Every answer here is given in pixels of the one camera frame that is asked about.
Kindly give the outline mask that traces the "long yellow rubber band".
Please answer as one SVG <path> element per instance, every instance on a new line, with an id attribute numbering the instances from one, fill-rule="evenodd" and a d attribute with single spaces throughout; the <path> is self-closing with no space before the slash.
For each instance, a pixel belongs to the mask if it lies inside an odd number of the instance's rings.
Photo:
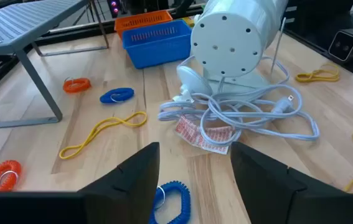
<path id="1" fill-rule="evenodd" d="M 137 116 L 142 116 L 143 119 L 138 123 L 132 123 L 131 120 Z M 59 152 L 59 157 L 62 160 L 68 160 L 78 156 L 87 145 L 89 145 L 102 131 L 104 131 L 107 128 L 118 126 L 121 124 L 131 128 L 138 128 L 143 126 L 147 122 L 147 120 L 148 120 L 148 115 L 144 111 L 137 111 L 125 119 L 121 119 L 113 116 L 113 117 L 101 120 L 92 128 L 92 130 L 90 131 L 89 135 L 84 140 L 84 142 L 76 146 L 67 146 L 63 148 Z"/>

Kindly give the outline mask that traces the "white round mounting plate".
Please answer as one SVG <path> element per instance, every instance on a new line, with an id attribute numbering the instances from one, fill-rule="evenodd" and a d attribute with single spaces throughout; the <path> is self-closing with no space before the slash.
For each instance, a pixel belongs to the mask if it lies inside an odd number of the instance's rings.
<path id="1" fill-rule="evenodd" d="M 181 92 L 188 91 L 189 93 L 203 93 L 212 95 L 213 91 L 208 81 L 187 66 L 177 67 L 177 76 L 181 81 Z"/>

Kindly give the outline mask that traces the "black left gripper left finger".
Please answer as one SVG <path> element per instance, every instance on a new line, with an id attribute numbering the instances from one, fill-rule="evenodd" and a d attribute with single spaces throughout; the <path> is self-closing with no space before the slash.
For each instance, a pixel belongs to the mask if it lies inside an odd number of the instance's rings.
<path id="1" fill-rule="evenodd" d="M 82 224 L 148 224 L 160 165 L 160 145 L 152 142 L 78 192 Z"/>

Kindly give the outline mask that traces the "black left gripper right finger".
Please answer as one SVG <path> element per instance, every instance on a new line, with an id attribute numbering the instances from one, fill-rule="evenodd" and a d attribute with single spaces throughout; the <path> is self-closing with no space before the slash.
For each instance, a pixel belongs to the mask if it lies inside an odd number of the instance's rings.
<path id="1" fill-rule="evenodd" d="M 240 142 L 232 143 L 235 180 L 252 224 L 326 224 L 343 191 Z"/>

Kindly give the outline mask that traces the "orange plastic basket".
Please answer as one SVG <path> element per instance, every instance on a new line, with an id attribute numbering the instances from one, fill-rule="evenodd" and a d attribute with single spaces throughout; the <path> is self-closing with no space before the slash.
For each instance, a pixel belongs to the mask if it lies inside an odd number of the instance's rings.
<path id="1" fill-rule="evenodd" d="M 122 33 L 126 30 L 151 26 L 172 21 L 172 16 L 167 10 L 147 12 L 128 17 L 116 19 L 114 31 L 122 39 Z"/>

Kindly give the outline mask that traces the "white spotlight lamp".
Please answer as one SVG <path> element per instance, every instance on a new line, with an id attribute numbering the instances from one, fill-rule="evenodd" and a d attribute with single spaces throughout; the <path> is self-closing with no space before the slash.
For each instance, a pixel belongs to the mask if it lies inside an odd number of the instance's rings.
<path id="1" fill-rule="evenodd" d="M 255 69 L 273 42 L 288 0 L 208 0 L 194 19 L 192 58 L 204 69 L 213 93 L 215 82 L 226 91 L 268 86 Z"/>

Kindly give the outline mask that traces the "blue plastic basket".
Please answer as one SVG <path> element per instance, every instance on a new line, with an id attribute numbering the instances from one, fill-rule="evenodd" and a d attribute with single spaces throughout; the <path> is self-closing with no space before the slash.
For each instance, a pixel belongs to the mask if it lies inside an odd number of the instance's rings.
<path id="1" fill-rule="evenodd" d="M 123 48 L 135 68 L 142 69 L 187 58 L 192 29 L 175 20 L 123 32 Z"/>

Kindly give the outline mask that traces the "grey perforated metal shelf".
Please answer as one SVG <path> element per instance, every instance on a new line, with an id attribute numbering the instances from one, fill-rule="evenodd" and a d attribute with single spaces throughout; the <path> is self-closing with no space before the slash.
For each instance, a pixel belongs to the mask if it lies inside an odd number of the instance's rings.
<path id="1" fill-rule="evenodd" d="M 13 4 L 0 9 L 0 55 L 9 53 L 16 54 L 26 72 L 35 83 L 40 94 L 43 96 L 44 100 L 54 113 L 53 117 L 0 121 L 0 128 L 58 123 L 62 120 L 63 115 L 60 108 L 57 106 L 49 90 L 44 85 L 44 82 L 29 60 L 24 48 L 31 44 L 41 57 L 107 49 L 109 47 L 109 43 L 101 20 L 98 20 L 98 25 L 105 40 L 105 46 L 43 54 L 35 43 L 37 38 L 44 35 L 54 26 L 89 3 L 93 4 L 94 1 L 41 0 Z"/>

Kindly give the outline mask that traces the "black device with pink lights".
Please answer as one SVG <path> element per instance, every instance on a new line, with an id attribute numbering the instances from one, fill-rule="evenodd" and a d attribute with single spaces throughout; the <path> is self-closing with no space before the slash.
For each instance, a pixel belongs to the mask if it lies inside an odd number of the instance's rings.
<path id="1" fill-rule="evenodd" d="M 117 18 L 121 13 L 120 0 L 107 0 L 112 18 Z"/>

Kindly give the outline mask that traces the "blue spiral wrist coil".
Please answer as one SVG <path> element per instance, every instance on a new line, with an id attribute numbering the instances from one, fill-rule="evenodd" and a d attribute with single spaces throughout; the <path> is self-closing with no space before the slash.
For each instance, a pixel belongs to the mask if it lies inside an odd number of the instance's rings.
<path id="1" fill-rule="evenodd" d="M 116 88 L 108 91 L 100 97 L 103 104 L 122 103 L 134 96 L 132 88 Z"/>
<path id="2" fill-rule="evenodd" d="M 157 187 L 153 201 L 153 209 L 148 224 L 159 224 L 155 218 L 156 204 L 165 202 L 167 193 L 178 192 L 181 196 L 181 212 L 167 224 L 187 224 L 191 217 L 191 193 L 184 183 L 173 180 Z"/>

